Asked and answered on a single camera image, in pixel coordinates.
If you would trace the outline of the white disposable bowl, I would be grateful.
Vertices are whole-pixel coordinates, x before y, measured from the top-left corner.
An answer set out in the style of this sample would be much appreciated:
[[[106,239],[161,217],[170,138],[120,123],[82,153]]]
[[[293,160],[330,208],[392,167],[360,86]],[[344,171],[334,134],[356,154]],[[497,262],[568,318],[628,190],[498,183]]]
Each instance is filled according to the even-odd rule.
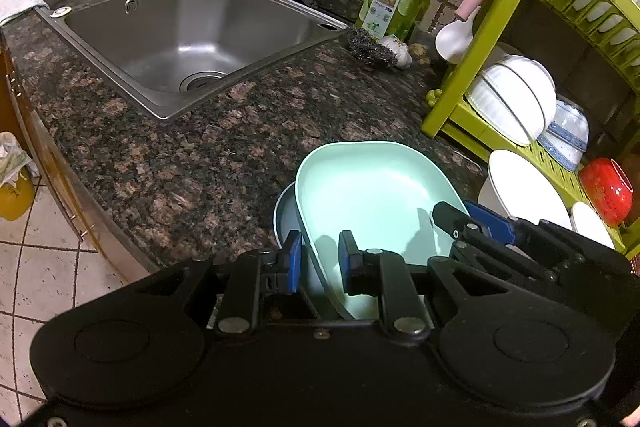
[[[525,219],[538,225],[551,221],[571,229],[562,198],[547,178],[528,160],[508,150],[494,150],[488,176],[477,202],[505,218]]]
[[[577,234],[608,248],[615,248],[604,222],[598,214],[584,202],[575,202],[572,208],[570,208],[570,223],[572,224],[573,231]]]

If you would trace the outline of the blue square plate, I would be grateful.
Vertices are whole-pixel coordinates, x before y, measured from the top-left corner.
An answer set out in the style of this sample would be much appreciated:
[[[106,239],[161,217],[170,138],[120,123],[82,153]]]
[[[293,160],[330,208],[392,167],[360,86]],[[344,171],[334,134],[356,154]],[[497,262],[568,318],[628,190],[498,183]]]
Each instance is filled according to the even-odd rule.
[[[272,213],[272,227],[278,245],[284,247],[285,288],[304,293],[318,303],[324,290],[311,262],[310,246],[298,217],[294,183],[288,184],[278,197]]]

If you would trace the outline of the mint green square plate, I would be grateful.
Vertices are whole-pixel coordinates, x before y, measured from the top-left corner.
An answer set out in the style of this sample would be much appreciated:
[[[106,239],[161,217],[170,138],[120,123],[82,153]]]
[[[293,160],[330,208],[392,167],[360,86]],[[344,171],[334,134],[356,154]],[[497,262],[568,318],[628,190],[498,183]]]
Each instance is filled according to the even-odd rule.
[[[335,311],[346,320],[375,319],[370,296],[349,296],[338,263],[338,236],[348,230],[361,249],[378,248],[409,265],[447,256],[449,233],[434,225],[433,209],[462,199],[440,169],[404,144],[388,141],[330,143],[299,165],[294,186],[299,222],[310,242],[310,261]]]

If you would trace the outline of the blue patterned ceramic bowls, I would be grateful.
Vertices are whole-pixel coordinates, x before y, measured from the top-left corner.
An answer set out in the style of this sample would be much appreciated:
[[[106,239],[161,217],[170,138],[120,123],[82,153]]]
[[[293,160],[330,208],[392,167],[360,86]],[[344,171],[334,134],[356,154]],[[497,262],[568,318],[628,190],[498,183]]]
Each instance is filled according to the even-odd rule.
[[[575,172],[586,153],[588,140],[589,124],[582,108],[559,95],[553,121],[538,136],[537,143],[561,167]]]

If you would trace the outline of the stacked white ceramic bowls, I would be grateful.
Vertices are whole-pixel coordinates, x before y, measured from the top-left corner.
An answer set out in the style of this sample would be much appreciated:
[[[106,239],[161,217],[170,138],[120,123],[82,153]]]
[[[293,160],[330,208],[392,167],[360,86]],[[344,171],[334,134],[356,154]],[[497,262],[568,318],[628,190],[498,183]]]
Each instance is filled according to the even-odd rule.
[[[503,138],[529,146],[552,123],[555,84],[538,62],[506,55],[484,67],[465,93],[472,109]]]

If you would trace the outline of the red ceramic bowl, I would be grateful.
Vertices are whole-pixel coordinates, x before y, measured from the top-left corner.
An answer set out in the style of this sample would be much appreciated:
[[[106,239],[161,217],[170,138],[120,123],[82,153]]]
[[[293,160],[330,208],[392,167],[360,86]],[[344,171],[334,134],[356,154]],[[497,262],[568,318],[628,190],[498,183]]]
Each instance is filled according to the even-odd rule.
[[[629,215],[634,188],[614,159],[597,158],[578,173],[578,179],[594,209],[610,227],[617,227]]]

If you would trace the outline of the garlic bulb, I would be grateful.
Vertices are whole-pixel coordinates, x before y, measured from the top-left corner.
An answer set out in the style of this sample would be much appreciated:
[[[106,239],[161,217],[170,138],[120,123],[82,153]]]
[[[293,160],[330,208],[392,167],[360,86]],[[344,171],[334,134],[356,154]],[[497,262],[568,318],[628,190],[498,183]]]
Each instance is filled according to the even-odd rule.
[[[393,54],[393,63],[399,69],[408,69],[412,64],[412,56],[408,46],[394,35],[383,37],[379,42],[381,46]]]

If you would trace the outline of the steel wool scrubber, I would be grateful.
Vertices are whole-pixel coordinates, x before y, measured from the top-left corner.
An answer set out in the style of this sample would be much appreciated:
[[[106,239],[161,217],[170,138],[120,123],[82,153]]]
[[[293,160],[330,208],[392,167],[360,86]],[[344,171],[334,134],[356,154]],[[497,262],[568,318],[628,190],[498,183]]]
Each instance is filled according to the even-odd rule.
[[[397,64],[395,54],[379,44],[362,28],[349,29],[346,34],[346,48],[360,62],[372,68],[393,68]]]

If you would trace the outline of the stainless steel sink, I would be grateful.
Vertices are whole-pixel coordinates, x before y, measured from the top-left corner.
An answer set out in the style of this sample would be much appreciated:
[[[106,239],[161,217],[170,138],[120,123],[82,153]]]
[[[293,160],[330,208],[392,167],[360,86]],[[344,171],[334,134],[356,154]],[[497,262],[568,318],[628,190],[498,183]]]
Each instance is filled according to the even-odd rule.
[[[294,0],[43,0],[37,12],[159,121],[347,26]]]

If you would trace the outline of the yellow trash bin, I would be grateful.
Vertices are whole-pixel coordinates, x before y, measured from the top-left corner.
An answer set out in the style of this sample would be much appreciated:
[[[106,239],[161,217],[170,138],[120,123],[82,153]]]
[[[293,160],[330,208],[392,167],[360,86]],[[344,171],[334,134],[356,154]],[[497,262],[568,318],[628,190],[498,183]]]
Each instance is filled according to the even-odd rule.
[[[6,221],[15,221],[34,202],[32,178],[39,171],[11,132],[1,133],[0,153],[0,215]]]

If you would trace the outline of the green plastic dish rack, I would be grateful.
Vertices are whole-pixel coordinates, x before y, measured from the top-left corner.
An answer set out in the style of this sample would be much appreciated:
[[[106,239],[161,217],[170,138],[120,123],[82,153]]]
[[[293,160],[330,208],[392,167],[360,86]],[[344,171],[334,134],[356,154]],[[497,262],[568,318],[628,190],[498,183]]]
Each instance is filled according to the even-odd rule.
[[[634,0],[489,0],[476,21],[467,57],[427,95],[431,113],[421,126],[444,132],[476,156],[512,150],[534,164],[565,204],[586,195],[576,173],[562,168],[540,144],[506,139],[465,100],[482,62],[504,40],[536,58],[556,87],[585,109],[588,152],[613,157],[631,181],[639,180],[639,5]]]

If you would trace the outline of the white dishcloth on counter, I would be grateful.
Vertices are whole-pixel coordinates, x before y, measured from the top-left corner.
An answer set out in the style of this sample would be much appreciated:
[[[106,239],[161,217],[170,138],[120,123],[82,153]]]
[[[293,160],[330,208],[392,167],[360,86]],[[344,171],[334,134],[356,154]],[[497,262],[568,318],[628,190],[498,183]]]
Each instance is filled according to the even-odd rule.
[[[37,6],[48,5],[44,0],[0,0],[0,26]]]

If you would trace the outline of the pink handled white spoon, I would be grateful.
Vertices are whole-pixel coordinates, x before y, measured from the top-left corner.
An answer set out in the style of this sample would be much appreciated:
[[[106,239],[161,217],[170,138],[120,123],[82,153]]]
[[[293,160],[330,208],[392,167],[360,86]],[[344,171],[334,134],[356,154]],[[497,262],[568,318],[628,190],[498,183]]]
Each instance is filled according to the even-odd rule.
[[[473,41],[474,17],[485,0],[463,0],[454,11],[454,21],[435,37],[435,48],[449,64],[459,64]]]

